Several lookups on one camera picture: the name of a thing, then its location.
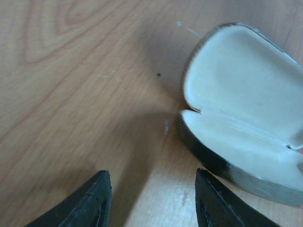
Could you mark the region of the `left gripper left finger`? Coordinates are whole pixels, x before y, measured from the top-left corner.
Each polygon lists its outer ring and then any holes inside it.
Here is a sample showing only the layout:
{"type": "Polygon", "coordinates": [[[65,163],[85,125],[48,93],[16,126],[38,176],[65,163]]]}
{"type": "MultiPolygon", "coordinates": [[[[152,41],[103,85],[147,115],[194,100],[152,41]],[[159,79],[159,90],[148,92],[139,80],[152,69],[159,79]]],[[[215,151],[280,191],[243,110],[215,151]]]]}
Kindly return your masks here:
{"type": "Polygon", "coordinates": [[[100,170],[58,205],[28,227],[107,227],[112,187],[107,170],[100,170]]]}

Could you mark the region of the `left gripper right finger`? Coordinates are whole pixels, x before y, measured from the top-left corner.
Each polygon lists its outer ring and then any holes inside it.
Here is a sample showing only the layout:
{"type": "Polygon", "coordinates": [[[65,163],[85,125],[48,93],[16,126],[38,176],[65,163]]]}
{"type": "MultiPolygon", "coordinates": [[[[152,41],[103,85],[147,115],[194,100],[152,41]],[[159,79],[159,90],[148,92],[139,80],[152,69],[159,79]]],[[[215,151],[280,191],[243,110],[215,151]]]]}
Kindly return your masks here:
{"type": "Polygon", "coordinates": [[[207,170],[196,170],[196,215],[200,227],[277,227],[207,170]]]}

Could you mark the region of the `plaid glasses case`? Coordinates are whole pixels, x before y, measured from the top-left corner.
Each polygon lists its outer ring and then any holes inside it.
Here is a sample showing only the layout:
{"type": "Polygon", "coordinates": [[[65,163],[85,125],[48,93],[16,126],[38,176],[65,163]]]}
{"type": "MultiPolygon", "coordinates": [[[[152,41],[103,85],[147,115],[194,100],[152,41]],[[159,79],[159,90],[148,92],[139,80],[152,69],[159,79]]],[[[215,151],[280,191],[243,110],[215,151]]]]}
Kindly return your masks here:
{"type": "Polygon", "coordinates": [[[176,129],[212,174],[265,199],[303,204],[303,68],[258,30],[217,26],[183,74],[176,129]]]}

